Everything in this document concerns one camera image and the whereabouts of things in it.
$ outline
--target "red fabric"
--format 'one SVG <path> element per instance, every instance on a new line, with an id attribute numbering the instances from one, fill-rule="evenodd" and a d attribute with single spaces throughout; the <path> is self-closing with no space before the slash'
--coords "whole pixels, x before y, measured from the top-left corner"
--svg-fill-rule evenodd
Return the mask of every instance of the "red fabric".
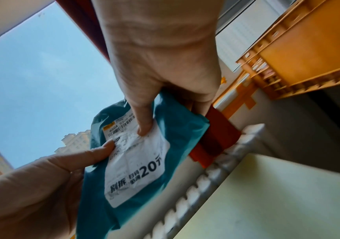
<path id="1" fill-rule="evenodd" d="M 57 3 L 110 61 L 104 36 L 91 0 L 57 0 Z M 191 158 L 199 162 L 204 168 L 211 165 L 218 155 L 235 144 L 241 136 L 241 132 L 213 106 L 210 107 L 206 118 L 210 122 L 210 127 L 190 153 Z"/>

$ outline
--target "white label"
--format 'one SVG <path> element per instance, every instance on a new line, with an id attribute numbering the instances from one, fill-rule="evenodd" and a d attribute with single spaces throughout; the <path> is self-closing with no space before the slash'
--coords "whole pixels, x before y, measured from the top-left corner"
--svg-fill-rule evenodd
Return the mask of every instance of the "white label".
<path id="1" fill-rule="evenodd" d="M 136 195 L 165 172 L 165 158 L 170 149 L 170 143 L 163 137 L 155 120 L 151 131 L 140 137 L 137 134 L 137 120 L 131 114 L 128 111 L 104 130 L 106 140 L 113 138 L 116 145 L 109 157 L 104 181 L 104 195 L 113 208 Z"/>

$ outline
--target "crate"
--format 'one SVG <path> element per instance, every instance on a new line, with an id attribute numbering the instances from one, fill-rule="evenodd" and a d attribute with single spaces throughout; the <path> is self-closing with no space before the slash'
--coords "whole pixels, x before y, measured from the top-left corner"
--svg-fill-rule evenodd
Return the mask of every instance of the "crate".
<path id="1" fill-rule="evenodd" d="M 300 0 L 237 61 L 271 99 L 340 84 L 340 0 Z"/>

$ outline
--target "package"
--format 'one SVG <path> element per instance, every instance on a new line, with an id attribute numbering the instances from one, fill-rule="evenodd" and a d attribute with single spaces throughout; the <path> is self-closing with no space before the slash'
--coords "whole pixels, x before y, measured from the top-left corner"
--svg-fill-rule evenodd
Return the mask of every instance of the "package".
<path id="1" fill-rule="evenodd" d="M 208 120 L 162 91 L 153 103 L 154 124 L 144 137 L 126 101 L 103 109 L 91 125 L 91 148 L 113 139 L 110 157 L 87 168 L 76 226 L 77 239 L 104 239 L 121 228 L 168 184 L 208 129 Z"/>

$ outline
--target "blue sky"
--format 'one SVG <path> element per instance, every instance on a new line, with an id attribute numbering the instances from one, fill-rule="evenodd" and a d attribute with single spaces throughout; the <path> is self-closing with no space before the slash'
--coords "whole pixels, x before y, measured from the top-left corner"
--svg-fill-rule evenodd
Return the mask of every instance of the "blue sky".
<path id="1" fill-rule="evenodd" d="M 0 152 L 20 167 L 123 99 L 109 63 L 56 4 L 0 37 Z"/>

